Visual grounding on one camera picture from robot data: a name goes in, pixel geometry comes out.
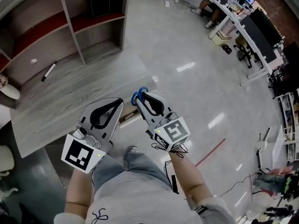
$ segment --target wooden table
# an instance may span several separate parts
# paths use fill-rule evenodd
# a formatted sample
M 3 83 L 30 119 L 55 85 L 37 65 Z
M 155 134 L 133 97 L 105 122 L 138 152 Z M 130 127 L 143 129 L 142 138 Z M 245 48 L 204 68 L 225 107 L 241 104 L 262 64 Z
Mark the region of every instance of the wooden table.
M 86 57 L 92 57 L 87 65 L 78 55 L 69 56 L 57 63 L 44 82 L 41 79 L 46 71 L 22 86 L 17 108 L 10 111 L 21 157 L 74 130 L 88 104 L 113 97 L 128 102 L 139 88 L 156 88 L 130 46 L 126 45 L 122 52 L 111 46 L 114 45 L 107 42 L 86 51 Z

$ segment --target wire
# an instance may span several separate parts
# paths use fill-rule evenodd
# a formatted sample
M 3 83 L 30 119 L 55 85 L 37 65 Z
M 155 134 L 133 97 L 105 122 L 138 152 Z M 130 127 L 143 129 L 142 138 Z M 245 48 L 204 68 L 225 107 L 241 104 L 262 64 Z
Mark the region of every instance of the wire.
M 94 182 L 93 182 L 93 172 L 94 172 L 94 168 L 93 168 L 93 171 L 92 171 L 92 183 L 93 183 L 93 186 L 94 186 Z
M 160 144 L 152 143 L 151 146 L 152 146 L 152 148 L 154 148 L 154 149 L 161 149 L 161 150 L 166 151 L 166 149 L 165 149 L 163 146 L 161 146 Z M 170 153 L 174 153 L 174 154 L 176 154 L 177 156 L 179 156 L 180 158 L 183 159 L 183 158 L 184 158 L 183 154 L 188 153 L 188 149 L 186 148 L 186 146 L 185 146 L 184 144 L 181 144 L 180 147 L 181 147 L 181 149 L 182 149 L 183 151 L 170 150 L 169 152 L 170 152 Z M 170 164 L 170 163 L 171 163 L 171 160 L 167 160 L 167 161 L 165 161 L 165 163 L 164 163 L 164 173 L 165 173 L 165 175 L 166 175 L 166 177 L 167 177 L 167 179 L 168 179 L 168 182 L 169 182 L 169 184 L 170 184 L 170 188 L 171 188 L 171 190 L 173 190 L 173 189 L 172 189 L 172 184 L 171 184 L 170 178 L 169 178 L 169 176 L 168 176 L 167 167 L 166 167 L 166 166 L 167 166 L 168 164 Z
M 154 149 L 160 149 L 160 150 L 164 150 L 164 151 L 167 151 L 163 146 L 161 146 L 160 144 L 157 144 L 157 143 L 152 143 L 151 144 L 152 148 Z M 177 150 L 170 150 L 169 152 L 170 153 L 174 153 L 176 154 L 177 156 L 179 156 L 180 158 L 184 158 L 184 156 L 182 154 L 187 154 L 189 153 L 188 152 L 188 149 L 186 148 L 186 146 L 184 144 L 181 144 L 180 145 L 181 149 L 183 151 L 177 151 Z
M 241 182 L 236 182 L 235 184 L 234 184 L 234 186 L 230 189 L 230 190 L 228 190 L 228 191 L 226 191 L 225 193 L 223 193 L 220 197 L 222 197 L 223 195 L 225 195 L 225 194 L 227 194 L 228 192 L 230 192 L 238 183 L 244 183 L 245 182 L 245 180 L 248 178 L 248 177 L 252 177 L 251 175 L 249 175 L 249 176 L 247 176 L 247 177 L 245 177 L 244 178 L 244 180 L 243 181 L 241 181 Z
M 277 196 L 277 194 L 275 194 L 275 196 L 273 197 L 274 200 L 278 200 L 278 199 L 284 197 L 283 195 L 279 195 L 277 198 L 275 198 L 275 197 Z

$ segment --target white desk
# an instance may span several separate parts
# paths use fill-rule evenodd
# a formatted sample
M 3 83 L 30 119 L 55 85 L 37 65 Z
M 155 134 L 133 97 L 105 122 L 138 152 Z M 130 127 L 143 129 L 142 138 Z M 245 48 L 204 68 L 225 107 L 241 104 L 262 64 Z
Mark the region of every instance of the white desk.
M 248 80 L 240 83 L 240 86 L 248 85 L 249 83 L 266 76 L 267 74 L 272 74 L 273 70 L 276 69 L 278 66 L 283 64 L 282 57 L 280 53 L 277 50 L 274 50 L 274 53 L 276 55 L 276 59 L 270 63 L 267 63 L 265 58 L 259 48 L 256 46 L 255 42 L 252 40 L 252 38 L 249 36 L 249 34 L 244 29 L 244 26 L 240 24 L 241 18 L 237 16 L 234 12 L 231 12 L 226 5 L 223 5 L 218 0 L 209 0 L 212 3 L 216 4 L 227 16 L 223 19 L 223 21 L 216 26 L 216 28 L 210 32 L 209 38 L 212 39 L 216 33 L 227 23 L 228 20 L 231 20 L 235 23 L 236 28 L 239 30 L 239 32 L 242 34 L 242 36 L 247 41 L 248 45 L 252 48 L 252 50 L 257 53 L 259 59 L 261 60 L 261 63 L 263 64 L 264 68 L 259 70 L 258 72 L 247 76 Z

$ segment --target foot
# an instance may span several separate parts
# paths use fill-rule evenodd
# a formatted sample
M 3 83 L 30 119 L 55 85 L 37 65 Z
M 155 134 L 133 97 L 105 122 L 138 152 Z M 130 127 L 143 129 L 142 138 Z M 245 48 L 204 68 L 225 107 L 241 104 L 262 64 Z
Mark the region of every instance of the foot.
M 260 176 L 259 174 L 256 174 L 256 176 L 251 181 L 251 184 L 252 184 L 253 188 L 255 187 L 256 180 L 259 178 L 259 176 Z
M 199 8 L 197 8 L 197 9 L 191 9 L 191 12 L 200 15 L 201 14 L 201 9 L 199 9 Z
M 205 28 L 206 28 L 206 29 L 210 29 L 212 25 L 213 25 L 213 22 L 212 22 L 212 21 L 209 21 L 209 22 L 205 25 Z
M 127 147 L 125 155 L 128 153 L 137 153 L 137 147 L 133 145 Z

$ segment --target red line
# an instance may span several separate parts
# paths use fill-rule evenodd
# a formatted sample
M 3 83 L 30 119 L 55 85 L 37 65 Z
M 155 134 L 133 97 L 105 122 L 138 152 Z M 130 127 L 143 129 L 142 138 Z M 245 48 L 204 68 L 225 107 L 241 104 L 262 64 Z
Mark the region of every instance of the red line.
M 213 148 L 202 160 L 200 160 L 195 166 L 197 167 L 198 165 L 200 165 L 208 156 L 210 156 L 212 154 L 212 152 L 214 152 L 223 142 L 225 141 L 225 139 L 223 139 L 219 144 L 217 144 L 217 146 L 215 148 Z

